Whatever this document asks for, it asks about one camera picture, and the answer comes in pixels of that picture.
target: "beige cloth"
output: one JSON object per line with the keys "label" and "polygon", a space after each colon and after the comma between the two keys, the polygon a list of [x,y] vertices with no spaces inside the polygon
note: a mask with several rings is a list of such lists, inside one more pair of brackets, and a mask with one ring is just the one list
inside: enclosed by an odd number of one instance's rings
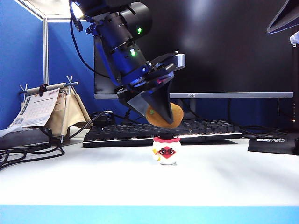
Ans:
{"label": "beige cloth", "polygon": [[51,114],[45,127],[52,130],[55,137],[66,136],[68,128],[81,123],[90,121],[90,117],[85,109],[78,94],[66,94],[68,88],[60,89],[60,93],[53,113]]}

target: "keyboard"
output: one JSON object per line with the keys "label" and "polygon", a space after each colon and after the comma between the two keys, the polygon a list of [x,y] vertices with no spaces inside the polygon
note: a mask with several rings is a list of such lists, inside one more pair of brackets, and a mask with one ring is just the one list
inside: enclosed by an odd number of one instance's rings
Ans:
{"label": "keyboard", "polygon": [[241,138],[238,126],[223,120],[185,120],[175,129],[165,129],[151,124],[93,126],[84,137],[83,147],[130,147],[151,146],[153,138],[173,135],[181,138],[181,144],[199,143],[210,140]]}

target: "small toy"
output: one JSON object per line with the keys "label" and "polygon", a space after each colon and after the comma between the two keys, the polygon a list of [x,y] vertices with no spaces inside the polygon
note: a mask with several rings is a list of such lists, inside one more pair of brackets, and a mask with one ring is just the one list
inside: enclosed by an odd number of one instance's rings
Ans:
{"label": "small toy", "polygon": [[153,143],[154,158],[162,165],[175,165],[181,148],[180,138],[155,137]]}

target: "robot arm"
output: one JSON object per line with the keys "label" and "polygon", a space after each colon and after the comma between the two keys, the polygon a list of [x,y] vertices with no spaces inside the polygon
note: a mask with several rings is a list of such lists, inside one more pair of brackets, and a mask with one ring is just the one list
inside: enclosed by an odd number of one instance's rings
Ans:
{"label": "robot arm", "polygon": [[[185,55],[166,54],[147,61],[136,40],[150,32],[150,10],[140,2],[118,5],[116,1],[69,0],[71,19],[82,31],[80,18],[91,25],[97,50],[104,61],[119,100],[127,107],[145,116],[149,105],[171,124],[169,87],[174,72],[185,67]],[[84,15],[75,16],[75,8]]]}

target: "desk surface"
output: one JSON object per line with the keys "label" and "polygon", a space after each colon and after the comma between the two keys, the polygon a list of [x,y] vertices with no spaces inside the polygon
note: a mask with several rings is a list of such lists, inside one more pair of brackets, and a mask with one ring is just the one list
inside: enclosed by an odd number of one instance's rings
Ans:
{"label": "desk surface", "polygon": [[0,204],[298,206],[299,157],[232,144],[183,146],[176,166],[150,147],[64,146],[62,157],[0,171]]}

